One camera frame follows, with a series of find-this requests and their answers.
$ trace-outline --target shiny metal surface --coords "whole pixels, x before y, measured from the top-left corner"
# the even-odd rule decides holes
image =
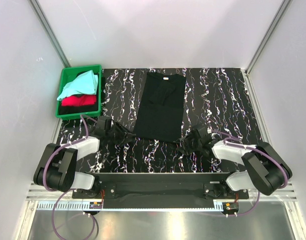
[[[241,212],[250,207],[241,203]],[[65,223],[78,212],[57,211],[55,225]],[[100,212],[96,240],[294,240],[285,206],[281,202],[260,202],[249,215],[210,216],[202,212]],[[58,232],[68,240],[85,238],[92,228],[91,219],[79,216],[69,220]],[[30,240],[55,240],[51,211],[37,210]]]

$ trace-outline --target red cloth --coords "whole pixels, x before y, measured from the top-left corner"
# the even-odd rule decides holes
[[[93,105],[96,103],[96,95],[83,95],[83,96],[69,96],[62,100],[62,106],[86,106],[86,105]]]

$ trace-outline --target light blue shirt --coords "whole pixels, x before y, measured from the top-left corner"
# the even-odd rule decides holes
[[[70,97],[76,94],[95,95],[98,86],[98,76],[94,75],[93,70],[87,71],[73,81],[68,82],[62,93],[58,96],[57,100],[62,101],[64,98]]]

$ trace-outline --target marble pattern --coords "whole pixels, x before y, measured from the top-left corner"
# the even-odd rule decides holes
[[[182,135],[191,126],[231,133],[244,144],[261,139],[246,84],[239,68],[104,69],[102,114],[130,130],[134,129],[147,72],[186,77]],[[57,143],[85,135],[79,119],[63,121]],[[175,143],[136,138],[125,146],[107,145],[77,162],[77,170],[92,173],[200,173],[231,172],[243,166],[193,153],[183,156]]]

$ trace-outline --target black and white patterned tablecloth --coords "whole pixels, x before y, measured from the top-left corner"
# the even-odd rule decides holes
[[[261,139],[247,87],[239,68],[159,68],[105,69],[102,84],[102,114],[130,130],[143,93],[146,73],[181,74],[186,77],[182,135],[190,127],[204,123],[208,127],[242,139],[244,144],[257,144]],[[58,144],[85,135],[81,120],[63,121]],[[175,151],[177,145],[158,140],[137,138],[125,146],[108,145],[77,162],[77,170],[93,173],[200,173],[231,172],[243,166]]]

